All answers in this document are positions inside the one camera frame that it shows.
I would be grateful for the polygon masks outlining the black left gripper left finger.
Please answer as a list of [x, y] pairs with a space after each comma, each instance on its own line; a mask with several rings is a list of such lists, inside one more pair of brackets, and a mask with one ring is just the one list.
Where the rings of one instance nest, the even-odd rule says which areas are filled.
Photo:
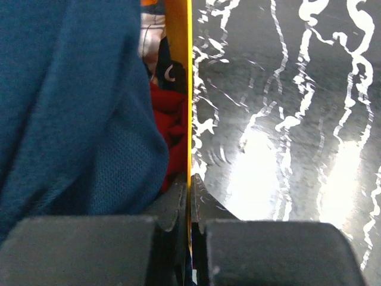
[[156, 218], [148, 268], [149, 285], [183, 285], [188, 231], [186, 175], [176, 177], [167, 192], [148, 208]]

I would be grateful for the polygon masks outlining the orange plastic basket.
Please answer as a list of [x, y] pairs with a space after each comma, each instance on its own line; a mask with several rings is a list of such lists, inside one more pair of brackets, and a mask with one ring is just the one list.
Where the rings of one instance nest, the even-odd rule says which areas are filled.
[[192, 2], [165, 1], [166, 28], [170, 54], [174, 61], [176, 90], [185, 95], [183, 120], [185, 123], [185, 183], [186, 183], [186, 230], [189, 264], [192, 264], [191, 231], [191, 165], [192, 165]]

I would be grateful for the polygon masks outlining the red garment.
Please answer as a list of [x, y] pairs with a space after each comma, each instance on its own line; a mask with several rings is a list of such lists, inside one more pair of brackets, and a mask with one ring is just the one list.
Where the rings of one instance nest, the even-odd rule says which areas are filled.
[[169, 151], [169, 161], [161, 193], [168, 191], [177, 175], [187, 171], [188, 99], [176, 91], [151, 83], [151, 99], [157, 128]]

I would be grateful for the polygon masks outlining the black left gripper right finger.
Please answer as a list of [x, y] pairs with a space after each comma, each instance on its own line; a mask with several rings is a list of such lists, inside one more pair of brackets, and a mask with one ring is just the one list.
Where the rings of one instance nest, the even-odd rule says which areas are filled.
[[192, 240], [192, 267], [197, 285], [208, 285], [207, 247], [205, 226], [209, 220], [236, 219], [206, 189], [199, 174], [191, 177], [190, 184], [190, 222]]

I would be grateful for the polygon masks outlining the colourful patterned cloth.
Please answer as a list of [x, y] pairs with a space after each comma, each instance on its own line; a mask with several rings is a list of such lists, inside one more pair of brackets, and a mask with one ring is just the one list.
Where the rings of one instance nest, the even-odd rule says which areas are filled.
[[167, 37], [164, 2], [140, 2], [141, 24], [138, 53], [152, 83], [164, 90], [177, 91], [174, 61], [170, 54]]

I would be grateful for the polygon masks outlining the navy blue garment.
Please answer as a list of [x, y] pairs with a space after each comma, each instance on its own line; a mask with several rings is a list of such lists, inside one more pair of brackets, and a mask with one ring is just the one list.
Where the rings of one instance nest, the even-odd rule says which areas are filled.
[[25, 217], [135, 215], [168, 166], [138, 1], [1, 2], [1, 239]]

